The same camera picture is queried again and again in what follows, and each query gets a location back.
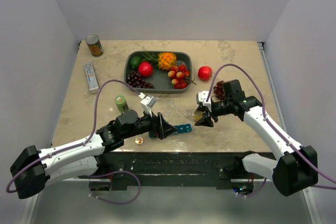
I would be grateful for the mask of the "amber pill bottle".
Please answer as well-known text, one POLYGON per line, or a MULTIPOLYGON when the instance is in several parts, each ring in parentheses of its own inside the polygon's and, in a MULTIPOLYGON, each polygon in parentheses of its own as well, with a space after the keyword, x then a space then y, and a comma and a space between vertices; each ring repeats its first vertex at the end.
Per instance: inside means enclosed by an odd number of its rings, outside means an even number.
POLYGON ((199 110, 185 110, 184 117, 191 122, 198 122, 203 118, 203 112, 199 110))

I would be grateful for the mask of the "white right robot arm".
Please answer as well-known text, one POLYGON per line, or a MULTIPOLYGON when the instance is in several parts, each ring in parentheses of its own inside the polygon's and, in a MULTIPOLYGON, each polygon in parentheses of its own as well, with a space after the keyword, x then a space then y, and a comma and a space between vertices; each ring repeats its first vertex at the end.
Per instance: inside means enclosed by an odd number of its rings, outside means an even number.
POLYGON ((255 97, 247 97, 238 80, 222 83, 225 99, 213 101, 208 91, 196 96, 198 111, 202 112, 196 126, 212 127, 222 115, 233 114, 250 126, 266 143, 274 159, 246 152, 234 165, 234 173, 246 178, 251 173, 271 180, 284 196, 290 196, 318 182, 318 173, 309 166, 318 164, 317 152, 311 146, 304 147, 291 138, 263 110, 255 97))

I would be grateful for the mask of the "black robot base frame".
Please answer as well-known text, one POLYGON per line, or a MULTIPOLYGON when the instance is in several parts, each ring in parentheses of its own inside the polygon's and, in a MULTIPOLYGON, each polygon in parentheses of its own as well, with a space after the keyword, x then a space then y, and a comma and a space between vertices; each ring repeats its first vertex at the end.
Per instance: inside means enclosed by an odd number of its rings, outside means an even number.
POLYGON ((143 187, 215 187, 230 189, 247 180, 242 152, 110 152, 96 157, 91 178, 109 179, 113 190, 143 187))

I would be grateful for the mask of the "teal weekly pill organizer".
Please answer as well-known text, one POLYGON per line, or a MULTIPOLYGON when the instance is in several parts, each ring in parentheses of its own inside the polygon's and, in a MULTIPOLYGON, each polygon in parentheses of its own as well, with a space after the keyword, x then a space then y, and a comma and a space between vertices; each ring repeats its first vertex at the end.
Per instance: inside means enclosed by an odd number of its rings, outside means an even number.
MULTIPOLYGON (((174 127, 177 129, 177 131, 172 133, 173 135, 174 134, 190 133, 192 131, 192 126, 190 124, 175 125, 174 127)), ((155 135, 151 132, 149 132, 149 137, 152 138, 152 139, 158 138, 157 135, 155 135)))

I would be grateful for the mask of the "gold bottle cap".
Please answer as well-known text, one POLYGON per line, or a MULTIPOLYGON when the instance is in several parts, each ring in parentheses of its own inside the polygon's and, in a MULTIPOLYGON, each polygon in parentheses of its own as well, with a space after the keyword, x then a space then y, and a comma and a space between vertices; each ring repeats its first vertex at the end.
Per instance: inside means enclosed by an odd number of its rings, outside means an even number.
POLYGON ((143 144, 144 140, 142 137, 138 136, 135 138, 135 143, 138 144, 138 145, 141 145, 143 144))

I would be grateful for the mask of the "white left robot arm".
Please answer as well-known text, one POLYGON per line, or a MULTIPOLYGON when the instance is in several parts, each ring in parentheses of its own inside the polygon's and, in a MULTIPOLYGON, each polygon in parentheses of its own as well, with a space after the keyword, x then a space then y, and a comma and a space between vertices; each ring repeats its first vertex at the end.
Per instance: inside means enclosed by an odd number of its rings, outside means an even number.
POLYGON ((124 145, 126 138, 149 132, 163 140, 178 129, 168 123, 162 113, 140 117, 134 110, 127 110, 91 135, 59 147, 38 150, 31 145, 23 149, 10 167, 16 193, 19 199, 26 199, 41 192, 51 174, 66 165, 87 157, 96 157, 116 150, 124 145))

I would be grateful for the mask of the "green pill bottle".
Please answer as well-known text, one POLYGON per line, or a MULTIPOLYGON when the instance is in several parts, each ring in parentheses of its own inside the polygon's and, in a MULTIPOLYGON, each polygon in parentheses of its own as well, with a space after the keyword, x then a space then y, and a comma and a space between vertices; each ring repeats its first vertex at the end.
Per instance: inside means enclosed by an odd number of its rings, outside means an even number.
POLYGON ((128 104, 127 104, 127 100, 123 95, 116 96, 114 101, 115 101, 115 104, 116 104, 118 110, 121 113, 129 109, 128 104))

